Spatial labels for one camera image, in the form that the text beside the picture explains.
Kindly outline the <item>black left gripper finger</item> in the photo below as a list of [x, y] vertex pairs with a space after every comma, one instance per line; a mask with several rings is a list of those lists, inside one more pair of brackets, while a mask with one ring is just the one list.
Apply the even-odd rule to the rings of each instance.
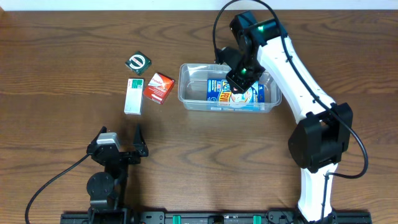
[[134, 133], [133, 146], [140, 157], [147, 157], [149, 150], [147, 144], [142, 135], [140, 124], [136, 126], [136, 132]]
[[96, 144], [97, 139], [99, 138], [100, 134], [103, 134], [103, 133], [106, 133], [106, 132], [107, 132], [106, 126], [103, 126], [103, 127], [100, 129], [99, 133], [96, 135], [96, 137], [93, 139], [93, 144]]

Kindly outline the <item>blue Kool Fever box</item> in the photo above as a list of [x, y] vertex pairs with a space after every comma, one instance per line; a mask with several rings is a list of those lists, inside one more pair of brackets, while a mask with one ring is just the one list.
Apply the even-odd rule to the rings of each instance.
[[244, 93], [232, 93], [227, 80], [209, 79], [206, 99], [211, 110], [260, 111], [265, 104], [264, 85], [255, 82]]

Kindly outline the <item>clear plastic container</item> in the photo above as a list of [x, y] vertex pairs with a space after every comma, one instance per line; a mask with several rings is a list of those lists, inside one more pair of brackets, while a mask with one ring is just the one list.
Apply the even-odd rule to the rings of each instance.
[[188, 110], [268, 113], [282, 93], [264, 72], [245, 93], [234, 94], [226, 80], [227, 65], [185, 63], [180, 67], [178, 98]]

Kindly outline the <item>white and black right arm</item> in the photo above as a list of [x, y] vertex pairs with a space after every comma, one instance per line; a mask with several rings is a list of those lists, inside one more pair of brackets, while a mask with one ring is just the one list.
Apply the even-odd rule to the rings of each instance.
[[258, 22], [246, 11], [236, 15], [229, 27], [239, 48], [217, 49], [216, 61], [230, 67], [226, 79], [233, 93], [249, 90], [264, 72], [276, 82], [297, 123], [288, 147], [301, 170], [300, 217], [305, 223], [320, 223], [332, 212], [331, 181], [325, 176], [336, 170], [350, 136], [334, 116], [351, 126], [353, 112], [320, 88], [275, 19]]

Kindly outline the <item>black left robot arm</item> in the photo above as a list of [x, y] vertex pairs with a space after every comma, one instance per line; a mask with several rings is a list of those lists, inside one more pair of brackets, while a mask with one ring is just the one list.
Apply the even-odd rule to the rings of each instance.
[[142, 157], [149, 155], [149, 150], [137, 126], [133, 150], [121, 152], [116, 133], [107, 132], [102, 127], [97, 136], [89, 143], [87, 154], [104, 171], [93, 174], [87, 182], [86, 190], [90, 196], [90, 208], [86, 223], [132, 223], [134, 212], [124, 205], [124, 196], [128, 179], [128, 167], [141, 163]]

